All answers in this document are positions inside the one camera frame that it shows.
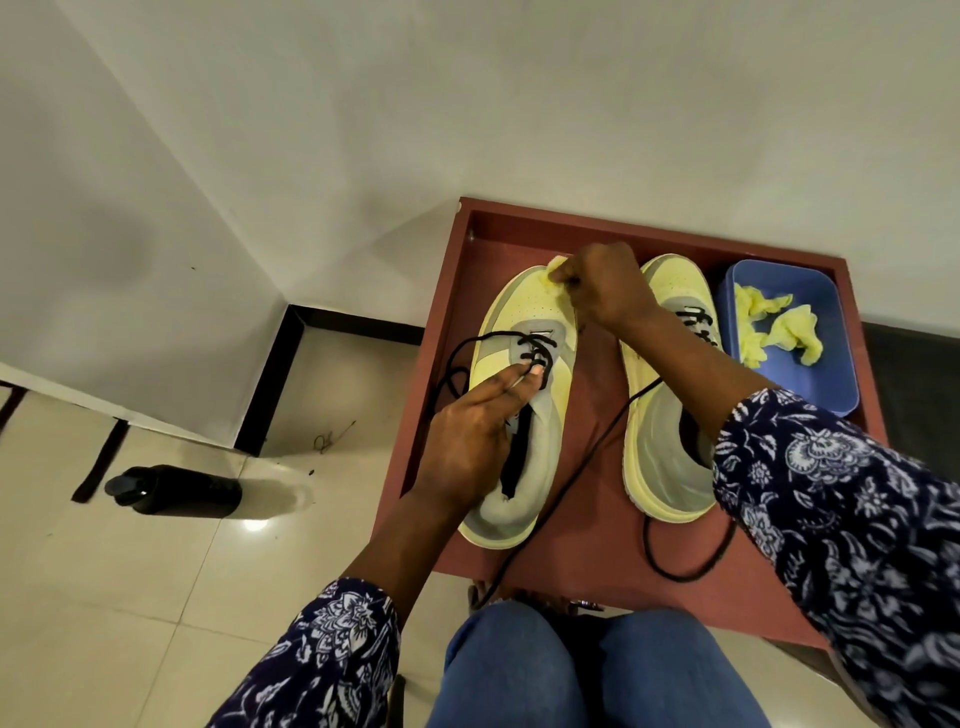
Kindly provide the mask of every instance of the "yellow sneaker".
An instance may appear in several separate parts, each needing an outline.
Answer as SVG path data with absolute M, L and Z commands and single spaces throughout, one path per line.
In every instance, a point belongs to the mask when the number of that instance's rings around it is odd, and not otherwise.
M 530 535 L 557 472 L 577 353 L 573 305 L 546 275 L 563 260 L 528 268 L 507 283 L 480 329 L 492 336 L 473 349 L 471 389 L 511 364 L 545 367 L 544 385 L 507 425 L 511 454 L 496 489 L 460 524 L 460 533 L 483 548 L 512 548 Z
M 641 270 L 654 296 L 698 336 L 720 346 L 709 285 L 694 262 L 660 255 Z M 631 396 L 658 378 L 634 350 L 620 342 Z M 665 384 L 630 407 L 623 446 L 623 482 L 630 500 L 660 521 L 686 523 L 703 516 L 713 497 L 713 447 Z

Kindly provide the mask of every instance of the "black shoelace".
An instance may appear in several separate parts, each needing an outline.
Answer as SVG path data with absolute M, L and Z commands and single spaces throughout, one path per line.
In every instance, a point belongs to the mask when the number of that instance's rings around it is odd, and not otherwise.
M 708 332 L 708 327 L 713 326 L 713 319 L 703 308 L 699 307 L 688 307 L 684 310 L 677 311 L 677 316 L 684 322 L 684 325 L 693 331 L 693 333 L 704 341 L 710 343 L 712 346 L 718 346 L 717 343 L 712 339 Z M 700 330 L 694 330 L 695 327 L 700 325 Z M 530 333 L 525 334 L 520 331 L 491 331 L 490 333 L 483 334 L 481 336 L 471 336 L 469 339 L 464 339 L 460 342 L 450 354 L 446 360 L 446 370 L 444 375 L 441 377 L 440 381 L 437 383 L 437 386 L 434 388 L 433 397 L 430 400 L 429 411 L 431 413 L 436 412 L 437 400 L 440 398 L 440 394 L 443 391 L 444 387 L 447 387 L 450 393 L 453 395 L 454 399 L 459 399 L 462 397 L 469 388 L 469 375 L 470 370 L 467 367 L 454 367 L 453 360 L 456 358 L 457 354 L 468 344 L 472 344 L 478 341 L 485 341 L 487 339 L 494 338 L 494 336 L 514 336 L 519 339 L 521 344 L 526 344 L 530 346 L 530 352 L 522 354 L 521 358 L 530 359 L 530 367 L 527 369 L 529 372 L 536 364 L 541 364 L 543 367 L 543 384 L 540 386 L 540 389 L 543 389 L 546 386 L 547 378 L 550 376 L 550 372 L 553 370 L 553 356 L 550 353 L 550 350 L 547 349 L 544 344 L 550 344 L 550 346 L 557 346 L 556 342 L 552 339 L 548 339 L 543 334 Z M 454 377 L 459 374 L 467 376 L 467 381 L 464 383 L 463 387 L 458 390 L 454 384 Z M 620 420 L 623 419 L 623 416 L 630 411 L 630 405 L 635 401 L 639 400 L 644 395 L 652 392 L 660 384 L 663 384 L 663 380 L 659 377 L 650 382 L 647 386 L 637 392 L 635 395 L 630 397 L 626 403 L 620 408 L 620 411 L 616 413 L 616 416 L 613 418 L 611 423 L 607 425 L 607 428 L 603 431 L 603 434 L 600 435 L 594 441 L 593 445 L 590 446 L 587 451 L 587 455 L 583 460 L 580 461 L 580 464 L 574 469 L 572 475 L 564 482 L 560 487 L 560 490 L 557 492 L 557 496 L 550 502 L 550 505 L 547 506 L 546 512 L 540 514 L 540 518 L 537 519 L 537 523 L 534 525 L 533 530 L 530 531 L 530 535 L 516 548 L 514 548 L 507 558 L 503 560 L 503 563 L 500 565 L 500 568 L 497 569 L 496 575 L 493 577 L 493 581 L 490 583 L 490 586 L 487 588 L 486 592 L 483 595 L 483 598 L 480 599 L 477 604 L 477 609 L 483 607 L 490 601 L 493 594 L 499 588 L 500 584 L 503 582 L 503 577 L 506 575 L 507 570 L 510 568 L 510 565 L 514 562 L 517 556 L 523 551 L 527 545 L 534 540 L 534 537 L 543 529 L 543 527 L 550 520 L 550 517 L 556 513 L 557 508 L 560 507 L 561 502 L 564 500 L 564 497 L 569 492 L 570 488 L 573 487 L 574 483 L 580 479 L 580 476 L 587 469 L 587 466 L 593 460 L 593 457 L 596 453 L 603 447 L 604 443 L 607 441 L 607 438 L 610 437 L 613 430 L 616 428 Z M 523 460 L 520 460 L 520 466 L 522 467 L 523 462 L 526 460 L 526 443 L 522 445 Z M 508 462 L 514 455 L 513 443 L 511 443 L 511 455 L 508 456 Z M 677 582 L 679 584 L 688 584 L 698 579 L 702 579 L 708 573 L 710 573 L 713 568 L 720 563 L 720 560 L 724 557 L 724 554 L 727 552 L 727 548 L 730 546 L 733 536 L 736 533 L 736 522 L 734 520 L 730 521 L 730 524 L 727 526 L 727 531 L 724 534 L 723 540 L 720 543 L 720 546 L 713 552 L 713 554 L 706 560 L 706 562 L 697 570 L 689 574 L 675 574 L 670 573 L 665 570 L 660 564 L 657 563 L 657 560 L 654 558 L 653 551 L 650 548 L 650 522 L 651 519 L 647 514 L 643 514 L 643 550 L 647 559 L 647 563 L 650 564 L 650 568 L 654 573 L 662 576 L 664 579 Z

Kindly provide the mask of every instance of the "wooden tray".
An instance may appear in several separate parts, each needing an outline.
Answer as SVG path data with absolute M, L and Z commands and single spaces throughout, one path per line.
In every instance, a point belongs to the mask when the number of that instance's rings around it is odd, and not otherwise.
M 477 333 L 500 289 L 517 272 L 545 264 L 553 255 L 570 255 L 588 243 L 615 240 L 628 242 L 641 262 L 663 253 L 686 255 L 714 287 L 730 265 L 749 257 L 826 273 L 840 291 L 860 388 L 860 406 L 850 420 L 886 442 L 863 328 L 843 258 L 463 198 L 450 232 L 374 528 L 413 485 L 432 415 L 425 409 L 446 359 L 460 341 Z M 471 354 L 472 347 L 466 347 L 460 363 L 469 366 Z M 577 351 L 555 488 L 566 480 L 626 399 L 627 382 L 615 339 L 587 326 Z M 441 399 L 441 406 L 447 401 Z M 824 646 L 823 638 L 743 533 L 737 533 L 724 559 L 700 581 L 675 584 L 653 573 L 643 555 L 642 516 L 623 487 L 625 424 L 626 418 L 549 524 L 516 558 L 505 583 L 625 609 L 671 606 L 687 610 L 711 626 Z M 655 523 L 651 541 L 658 561 L 674 572 L 695 569 L 716 549 L 727 522 L 720 509 L 714 508 L 694 523 Z M 473 546 L 456 534 L 436 569 L 490 579 L 505 554 Z

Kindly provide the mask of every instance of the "floral print sleeve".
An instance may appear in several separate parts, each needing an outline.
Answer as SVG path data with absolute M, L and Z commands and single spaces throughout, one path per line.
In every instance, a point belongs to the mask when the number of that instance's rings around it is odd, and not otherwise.
M 960 486 L 764 390 L 720 433 L 714 490 L 875 708 L 960 725 Z
M 339 579 L 297 615 L 208 725 L 381 726 L 399 651 L 390 598 L 361 579 Z

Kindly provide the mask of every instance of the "blue plastic container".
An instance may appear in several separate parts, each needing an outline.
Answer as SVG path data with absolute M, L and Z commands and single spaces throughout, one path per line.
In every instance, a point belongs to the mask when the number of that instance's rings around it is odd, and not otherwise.
M 827 276 L 811 268 L 770 263 L 766 260 L 741 260 L 733 265 L 715 301 L 720 315 L 720 335 L 724 351 L 740 360 L 740 345 L 736 334 L 736 300 L 733 285 L 752 285 L 768 299 L 793 294 L 788 308 L 810 304 L 817 315 L 817 336 L 824 343 L 820 361 L 812 367 L 800 363 L 804 350 L 799 347 L 785 352 L 779 347 L 766 347 L 767 360 L 758 371 L 784 389 L 796 392 L 838 417 L 845 417 L 860 404 L 856 387 L 856 371 L 850 353 L 850 341 L 844 326 L 843 309 L 837 287 Z M 769 332 L 779 314 L 768 314 L 754 322 L 757 331 Z

